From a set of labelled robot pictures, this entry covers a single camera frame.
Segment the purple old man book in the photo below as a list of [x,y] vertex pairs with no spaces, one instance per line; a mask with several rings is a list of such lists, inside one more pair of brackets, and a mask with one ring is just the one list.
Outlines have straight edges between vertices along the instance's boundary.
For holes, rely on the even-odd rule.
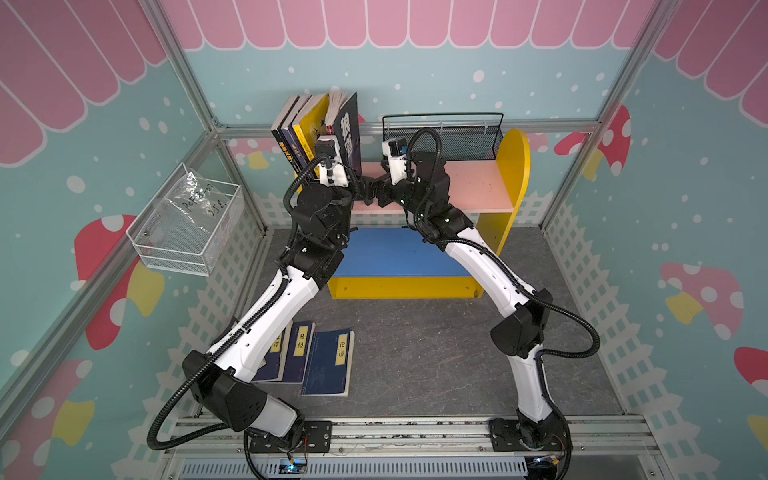
[[309,94],[294,96],[294,102],[281,123],[282,135],[291,151],[294,169],[297,173],[300,173],[308,165],[309,155],[306,153],[294,123],[298,118],[299,112],[310,99],[311,96]]

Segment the black Murphy's law book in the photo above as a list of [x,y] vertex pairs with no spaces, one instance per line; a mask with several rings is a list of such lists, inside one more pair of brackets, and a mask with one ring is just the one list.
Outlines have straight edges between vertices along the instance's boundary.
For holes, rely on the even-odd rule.
[[291,122],[295,117],[296,108],[301,107],[302,101],[307,99],[308,97],[306,95],[290,96],[270,127],[270,131],[275,141],[297,174],[302,171],[306,161],[303,158],[303,154],[300,152],[300,148],[297,146],[297,140],[294,139],[291,134]]

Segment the black wolf book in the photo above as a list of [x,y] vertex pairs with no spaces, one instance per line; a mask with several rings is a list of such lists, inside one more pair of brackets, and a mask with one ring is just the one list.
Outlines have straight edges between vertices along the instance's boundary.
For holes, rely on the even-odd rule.
[[356,173],[362,173],[360,145],[360,117],[357,93],[340,90],[329,93],[329,105],[325,115],[328,135],[334,135],[339,145],[341,159]]

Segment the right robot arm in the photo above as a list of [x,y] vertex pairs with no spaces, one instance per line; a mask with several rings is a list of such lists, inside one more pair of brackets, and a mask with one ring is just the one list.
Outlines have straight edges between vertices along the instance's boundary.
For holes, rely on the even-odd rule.
[[404,158],[383,160],[385,174],[375,180],[377,203],[397,204],[426,243],[437,246],[479,283],[502,320],[490,336],[508,359],[517,392],[517,435],[529,450],[554,441],[572,448],[567,421],[548,393],[542,350],[552,296],[510,271],[483,240],[473,222],[449,202],[450,178],[435,162],[412,167]]

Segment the yellow cartoon boy book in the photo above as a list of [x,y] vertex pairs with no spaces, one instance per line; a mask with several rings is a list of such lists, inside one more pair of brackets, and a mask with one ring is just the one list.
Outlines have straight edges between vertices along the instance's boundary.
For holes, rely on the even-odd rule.
[[309,162],[315,157],[315,143],[326,132],[325,117],[330,104],[329,94],[310,95],[295,121],[295,129],[309,155]]

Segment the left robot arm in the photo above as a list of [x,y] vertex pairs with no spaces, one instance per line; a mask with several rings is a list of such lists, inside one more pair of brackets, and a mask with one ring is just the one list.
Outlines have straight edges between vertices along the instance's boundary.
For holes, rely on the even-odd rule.
[[277,337],[335,273],[351,237],[355,202],[372,202],[374,182],[354,174],[347,186],[293,182],[284,196],[292,226],[277,259],[270,286],[244,316],[205,353],[193,350],[183,361],[185,380],[173,395],[186,393],[218,423],[174,440],[175,445],[229,429],[246,436],[268,435],[286,451],[303,441],[304,417],[253,381]]

